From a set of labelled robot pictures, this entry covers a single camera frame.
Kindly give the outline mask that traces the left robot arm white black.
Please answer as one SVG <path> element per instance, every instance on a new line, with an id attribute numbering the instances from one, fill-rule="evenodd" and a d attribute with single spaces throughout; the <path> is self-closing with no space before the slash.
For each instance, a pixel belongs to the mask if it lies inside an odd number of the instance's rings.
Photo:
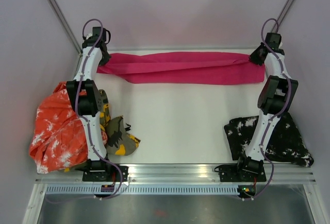
<path id="1" fill-rule="evenodd" d="M 102 139 L 100 114 L 105 99 L 94 81 L 99 63 L 109 60 L 106 52 L 107 30 L 93 27 L 89 37 L 83 36 L 82 60 L 73 80 L 66 82 L 66 89 L 72 109 L 82 123 L 86 143 L 87 161 L 78 170 L 83 172 L 85 182 L 107 181 L 112 168 L 106 162 L 107 151 Z"/>

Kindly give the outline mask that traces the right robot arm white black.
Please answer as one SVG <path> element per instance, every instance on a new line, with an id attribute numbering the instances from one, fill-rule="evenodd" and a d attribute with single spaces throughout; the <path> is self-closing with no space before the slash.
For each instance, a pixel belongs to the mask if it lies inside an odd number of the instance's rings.
<path id="1" fill-rule="evenodd" d="M 239 182 L 266 181 L 263 163 L 270 161 L 266 157 L 266 148 L 275 126 L 288 112 L 299 85 L 287 72 L 281 42 L 279 33 L 269 32 L 250 55 L 253 63 L 265 65 L 269 76 L 258 97 L 259 117 L 254 134 L 235 167 Z"/>

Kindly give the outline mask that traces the pink trousers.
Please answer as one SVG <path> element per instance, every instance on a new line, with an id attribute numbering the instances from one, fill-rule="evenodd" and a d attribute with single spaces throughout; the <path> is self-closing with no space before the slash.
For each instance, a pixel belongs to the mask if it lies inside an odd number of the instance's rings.
<path id="1" fill-rule="evenodd" d="M 99 74 L 118 76 L 130 83 L 241 85 L 261 83 L 265 67 L 246 54 L 179 51 L 149 55 L 112 54 L 97 68 Z"/>

